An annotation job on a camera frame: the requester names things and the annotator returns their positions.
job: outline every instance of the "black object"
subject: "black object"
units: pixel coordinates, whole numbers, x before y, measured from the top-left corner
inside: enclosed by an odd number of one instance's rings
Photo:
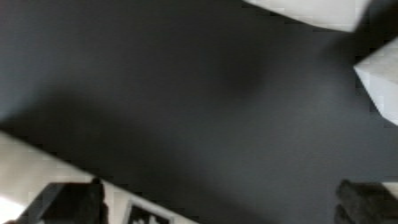
[[[336,207],[334,224],[356,224],[341,205]]]
[[[338,197],[354,223],[398,223],[398,200],[381,183],[352,183],[343,180]]]
[[[50,183],[16,224],[107,224],[109,208],[100,179],[91,183]]]
[[[173,221],[157,215],[151,211],[148,211],[144,208],[141,208],[137,205],[132,206],[132,212],[130,212],[130,219],[128,224],[135,223],[146,223],[146,224],[171,224]]]

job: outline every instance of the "white object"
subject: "white object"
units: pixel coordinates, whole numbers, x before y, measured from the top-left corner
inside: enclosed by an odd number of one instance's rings
[[[372,0],[246,1],[304,23],[352,32]]]
[[[384,118],[398,125],[398,38],[354,67]]]
[[[18,218],[23,210],[25,207],[6,197],[0,197],[0,223],[6,223]]]
[[[0,132],[0,224],[4,223],[2,220],[20,216],[50,182],[91,182],[91,179],[89,173]],[[110,183],[103,182],[103,185],[110,224],[123,224],[132,201],[157,214],[173,217],[174,224],[196,224],[180,214]]]

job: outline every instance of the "dark gray ceiling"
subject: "dark gray ceiling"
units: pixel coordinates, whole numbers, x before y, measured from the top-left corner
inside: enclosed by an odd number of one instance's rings
[[[341,178],[398,177],[356,34],[228,0],[2,1],[0,127],[201,223],[333,223]]]

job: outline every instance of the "dark surface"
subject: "dark surface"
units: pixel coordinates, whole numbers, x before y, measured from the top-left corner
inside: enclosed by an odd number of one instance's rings
[[[331,224],[340,180],[398,176],[352,69],[397,6],[347,34],[235,0],[2,1],[2,129],[201,223]]]

